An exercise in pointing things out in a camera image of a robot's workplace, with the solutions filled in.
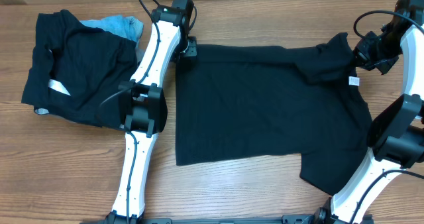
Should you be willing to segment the black t-shirt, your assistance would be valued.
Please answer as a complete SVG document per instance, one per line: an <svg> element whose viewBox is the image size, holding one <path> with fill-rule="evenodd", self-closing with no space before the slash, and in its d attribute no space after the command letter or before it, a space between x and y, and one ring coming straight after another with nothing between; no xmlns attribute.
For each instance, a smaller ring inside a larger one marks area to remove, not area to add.
<svg viewBox="0 0 424 224"><path fill-rule="evenodd" d="M344 32L309 48L200 44L176 67L176 163L301 155L300 177L342 190L372 118Z"/></svg>

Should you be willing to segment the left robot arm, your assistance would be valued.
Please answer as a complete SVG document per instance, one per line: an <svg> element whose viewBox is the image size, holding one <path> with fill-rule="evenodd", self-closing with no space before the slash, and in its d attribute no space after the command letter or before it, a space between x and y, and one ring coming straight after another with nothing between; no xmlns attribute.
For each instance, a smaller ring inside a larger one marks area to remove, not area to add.
<svg viewBox="0 0 424 224"><path fill-rule="evenodd" d="M197 56L197 41L189 34L197 16L192 0L158 4L147 14L152 32L146 52L130 80L121 82L113 96L119 102L120 128L125 132L125 159L119 191L104 223L142 219L150 158L168 116L163 90L166 70L170 62Z"/></svg>

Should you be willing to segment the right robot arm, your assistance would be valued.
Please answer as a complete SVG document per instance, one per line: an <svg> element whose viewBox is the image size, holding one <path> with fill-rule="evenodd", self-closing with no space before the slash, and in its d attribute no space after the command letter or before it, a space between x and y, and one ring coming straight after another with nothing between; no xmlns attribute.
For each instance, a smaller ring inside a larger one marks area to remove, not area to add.
<svg viewBox="0 0 424 224"><path fill-rule="evenodd" d="M423 0L398 0L382 33L360 36L354 65L387 74L403 56L401 95L372 122L363 161L341 191L313 215L285 215L282 223L373 223L367 209L400 174L423 162Z"/></svg>

